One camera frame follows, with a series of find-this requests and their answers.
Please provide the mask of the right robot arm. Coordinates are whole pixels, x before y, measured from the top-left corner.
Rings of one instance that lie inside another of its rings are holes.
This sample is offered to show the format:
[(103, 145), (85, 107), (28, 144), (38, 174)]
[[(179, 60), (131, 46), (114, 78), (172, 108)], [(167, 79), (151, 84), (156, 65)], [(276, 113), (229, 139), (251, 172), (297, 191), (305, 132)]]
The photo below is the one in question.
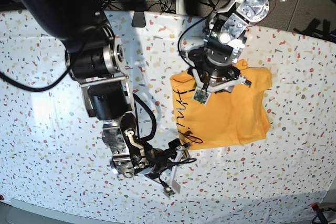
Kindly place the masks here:
[(156, 132), (152, 112), (151, 132), (140, 136), (136, 107), (143, 102), (131, 92), (121, 40), (96, 0), (21, 1), (42, 28), (63, 43), (66, 74), (80, 84), (88, 115), (103, 122), (102, 140), (111, 150), (116, 175), (158, 180), (163, 172), (175, 173), (179, 165), (193, 162), (188, 145), (179, 140), (166, 150), (150, 145)]

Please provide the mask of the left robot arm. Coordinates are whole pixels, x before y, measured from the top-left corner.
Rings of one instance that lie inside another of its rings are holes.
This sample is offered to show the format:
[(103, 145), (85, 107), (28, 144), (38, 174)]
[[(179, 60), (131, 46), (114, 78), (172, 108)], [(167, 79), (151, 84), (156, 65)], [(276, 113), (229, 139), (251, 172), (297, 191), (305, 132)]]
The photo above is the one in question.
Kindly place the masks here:
[(251, 86), (235, 65), (245, 48), (248, 27), (266, 18), (269, 1), (229, 0), (209, 15), (203, 29), (203, 46), (185, 53), (188, 71), (195, 80), (194, 100), (206, 104), (213, 93), (231, 93), (240, 84)]

